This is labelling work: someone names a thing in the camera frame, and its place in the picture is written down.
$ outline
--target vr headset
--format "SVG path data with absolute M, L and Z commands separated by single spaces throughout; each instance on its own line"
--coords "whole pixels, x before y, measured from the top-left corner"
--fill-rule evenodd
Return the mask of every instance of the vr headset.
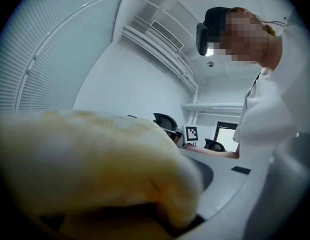
M 200 55 L 204 56 L 209 47 L 208 41 L 209 29 L 203 23 L 197 24 L 196 27 L 196 48 Z
M 231 8 L 214 7 L 207 10 L 205 21 L 196 27 L 196 48 L 200 55 L 207 53 L 209 43 L 218 43 L 220 31 L 225 29 L 225 15 Z

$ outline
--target office chair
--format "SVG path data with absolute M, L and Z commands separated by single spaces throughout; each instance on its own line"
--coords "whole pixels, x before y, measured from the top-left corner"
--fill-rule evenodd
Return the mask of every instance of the office chair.
M 206 141 L 206 145 L 205 145 L 204 149 L 212 150 L 212 151 L 216 151 L 216 152 L 226 151 L 225 147 L 221 143 L 219 143 L 215 140 L 211 140 L 211 139 L 206 138 L 205 141 Z
M 161 128 L 174 131 L 178 127 L 176 121 L 167 114 L 154 113 L 154 116 L 156 119 L 153 122 Z

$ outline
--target white window blind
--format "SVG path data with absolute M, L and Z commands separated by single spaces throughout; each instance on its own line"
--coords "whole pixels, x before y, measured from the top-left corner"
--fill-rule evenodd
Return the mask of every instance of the white window blind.
M 23 0 L 0 34 L 0 113 L 72 108 L 120 1 Z

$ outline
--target yellow fabric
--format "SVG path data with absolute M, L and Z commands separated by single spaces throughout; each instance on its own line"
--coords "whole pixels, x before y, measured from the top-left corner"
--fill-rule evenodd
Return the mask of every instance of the yellow fabric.
M 56 110 L 0 117 L 0 169 L 36 215 L 158 203 L 175 227 L 196 216 L 200 173 L 146 119 Z
M 68 214 L 59 232 L 75 240 L 171 240 L 145 205 Z

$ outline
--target ceiling light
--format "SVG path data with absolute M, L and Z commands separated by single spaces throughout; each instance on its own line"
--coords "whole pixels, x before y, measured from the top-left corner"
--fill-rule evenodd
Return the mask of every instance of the ceiling light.
M 214 67 L 214 65 L 215 65 L 215 63 L 213 61 L 207 62 L 207 66 L 209 66 L 210 68 Z
M 208 57 L 208 56 L 211 56 L 211 55 L 214 55 L 214 49 L 208 48 L 206 56 Z

